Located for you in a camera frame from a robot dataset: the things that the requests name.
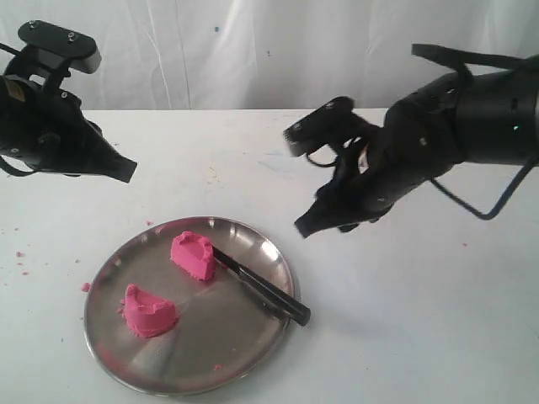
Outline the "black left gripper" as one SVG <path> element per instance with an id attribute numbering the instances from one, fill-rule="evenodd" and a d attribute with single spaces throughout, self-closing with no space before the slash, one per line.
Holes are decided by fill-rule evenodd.
<path id="1" fill-rule="evenodd" d="M 20 172 L 4 160 L 8 173 L 105 176 L 129 183 L 137 162 L 122 156 L 87 120 L 79 97 L 48 77 L 42 84 L 17 75 L 1 76 L 1 157 L 21 161 Z"/>

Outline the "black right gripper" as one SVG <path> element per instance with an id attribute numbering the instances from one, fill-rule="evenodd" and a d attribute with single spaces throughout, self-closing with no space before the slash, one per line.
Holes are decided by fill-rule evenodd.
<path id="1" fill-rule="evenodd" d="M 461 162 L 453 124 L 458 96 L 459 80 L 449 73 L 390 107 L 379 131 L 344 154 L 332 180 L 296 219 L 301 236 L 346 233 L 377 221 L 403 196 Z"/>

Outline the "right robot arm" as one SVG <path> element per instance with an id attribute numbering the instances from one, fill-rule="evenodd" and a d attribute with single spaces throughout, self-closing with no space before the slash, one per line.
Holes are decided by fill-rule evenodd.
<path id="1" fill-rule="evenodd" d="M 354 112 L 339 96 L 285 131 L 291 153 L 334 152 L 331 179 L 296 220 L 304 237 L 376 222 L 404 196 L 464 162 L 515 165 L 518 173 L 493 208 L 492 220 L 538 164 L 538 72 L 517 60 L 499 72 L 472 74 L 466 66 L 419 88 L 391 106 L 382 125 Z"/>

